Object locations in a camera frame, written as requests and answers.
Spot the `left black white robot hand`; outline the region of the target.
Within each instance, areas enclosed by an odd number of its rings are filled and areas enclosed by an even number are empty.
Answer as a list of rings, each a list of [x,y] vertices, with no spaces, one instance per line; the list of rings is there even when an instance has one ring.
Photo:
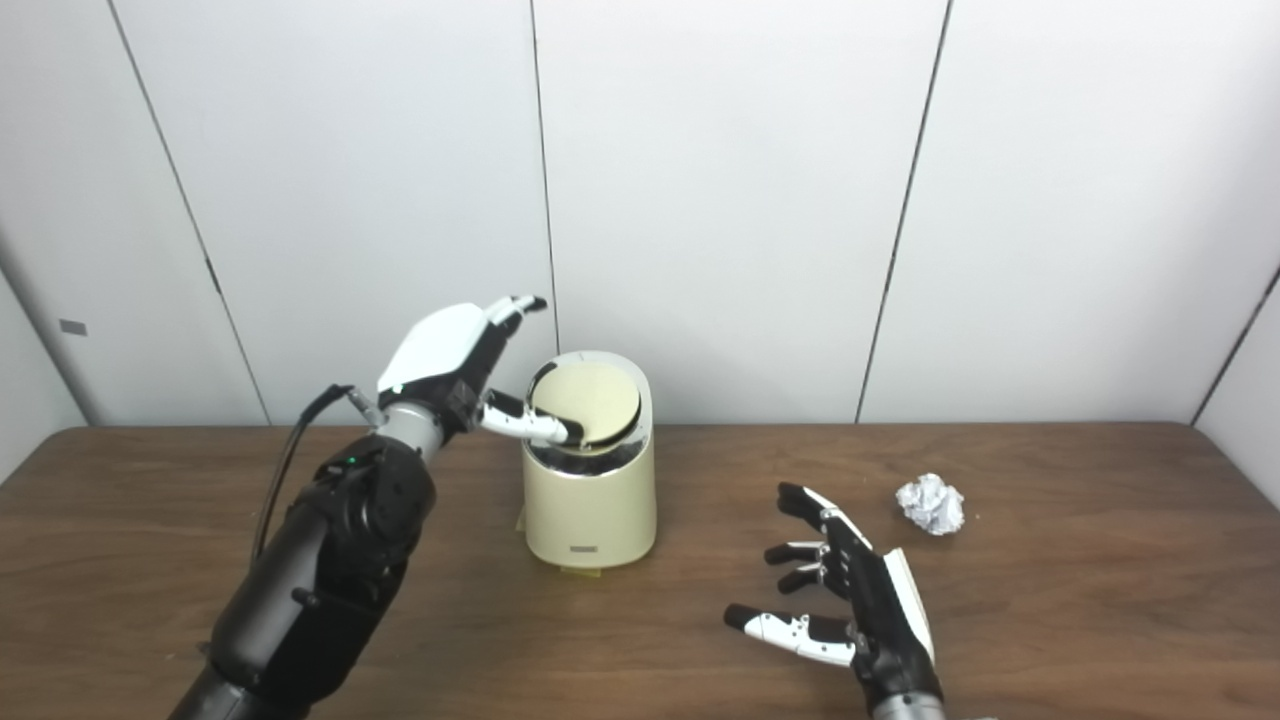
[[[488,307],[456,304],[417,322],[376,383],[384,420],[375,434],[434,455],[456,434],[477,428],[561,447],[582,447],[585,429],[490,387],[509,340],[548,302],[504,296]]]

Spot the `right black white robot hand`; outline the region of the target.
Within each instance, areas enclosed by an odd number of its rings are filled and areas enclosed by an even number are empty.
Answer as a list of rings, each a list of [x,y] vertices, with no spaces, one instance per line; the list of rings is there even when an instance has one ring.
[[[905,553],[877,552],[840,506],[809,487],[781,482],[776,505],[822,536],[764,552],[771,566],[792,565],[778,579],[778,592],[823,587],[847,602],[852,616],[731,603],[724,624],[799,657],[851,671],[872,719],[945,719],[931,624]]]

